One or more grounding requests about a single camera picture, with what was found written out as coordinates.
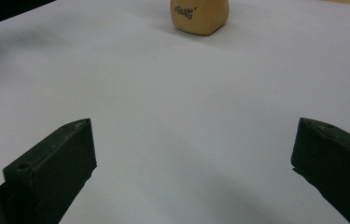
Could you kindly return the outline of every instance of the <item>white surface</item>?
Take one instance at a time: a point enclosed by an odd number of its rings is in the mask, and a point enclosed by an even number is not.
[[[208,37],[169,0],[59,0],[0,23],[1,169],[91,118],[66,223],[347,223],[292,171],[300,117],[350,132],[350,5],[233,0]]]

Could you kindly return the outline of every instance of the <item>white table surface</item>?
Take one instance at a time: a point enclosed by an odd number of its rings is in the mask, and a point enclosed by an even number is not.
[[[350,132],[350,5],[232,0],[211,36],[169,0],[58,0],[0,22],[2,169],[91,118],[62,224],[347,223],[292,171],[300,117]]]

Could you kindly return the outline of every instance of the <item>screw hole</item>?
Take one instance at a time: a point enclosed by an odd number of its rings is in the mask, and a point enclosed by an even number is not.
[[[26,170],[28,169],[32,164],[30,162],[26,162],[26,163],[23,163],[21,165],[18,166],[18,169],[19,170]]]

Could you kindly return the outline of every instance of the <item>beige block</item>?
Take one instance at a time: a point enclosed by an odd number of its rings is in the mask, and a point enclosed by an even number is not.
[[[171,0],[175,27],[195,35],[210,35],[230,14],[228,0]]]

